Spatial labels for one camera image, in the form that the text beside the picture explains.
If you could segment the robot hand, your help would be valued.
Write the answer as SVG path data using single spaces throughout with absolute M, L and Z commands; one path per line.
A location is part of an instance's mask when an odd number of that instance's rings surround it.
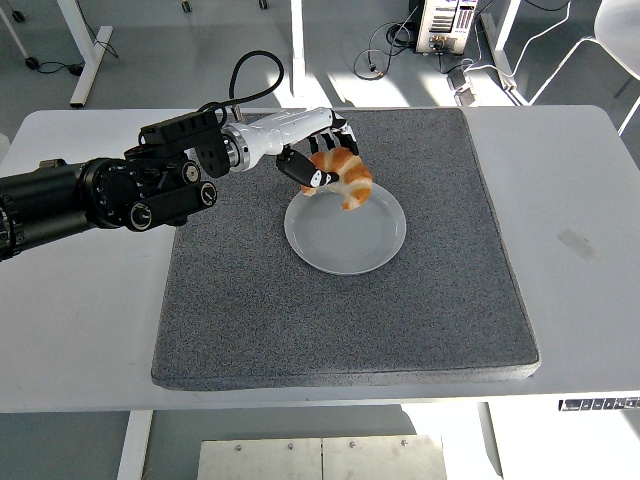
M 244 146 L 239 148 L 242 159 L 237 171 L 254 168 L 265 155 L 277 157 L 278 169 L 302 186 L 317 188 L 335 183 L 339 175 L 325 172 L 310 159 L 290 146 L 326 131 L 333 132 L 341 145 L 353 154 L 359 151 L 353 131 L 347 121 L 328 108 L 316 108 L 303 112 L 282 112 L 269 115 L 239 132 Z

